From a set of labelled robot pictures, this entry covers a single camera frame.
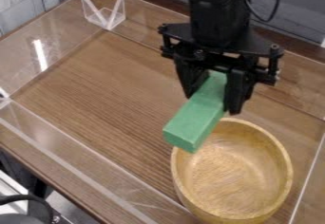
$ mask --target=woven bamboo bowl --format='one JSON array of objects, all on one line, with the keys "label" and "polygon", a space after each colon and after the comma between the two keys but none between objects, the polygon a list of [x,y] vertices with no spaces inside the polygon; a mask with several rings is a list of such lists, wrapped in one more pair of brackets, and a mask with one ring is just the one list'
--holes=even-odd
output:
[{"label": "woven bamboo bowl", "polygon": [[203,223],[255,224],[283,204],[293,170],[283,145],[256,125],[223,119],[202,148],[174,148],[171,174],[179,199]]}]

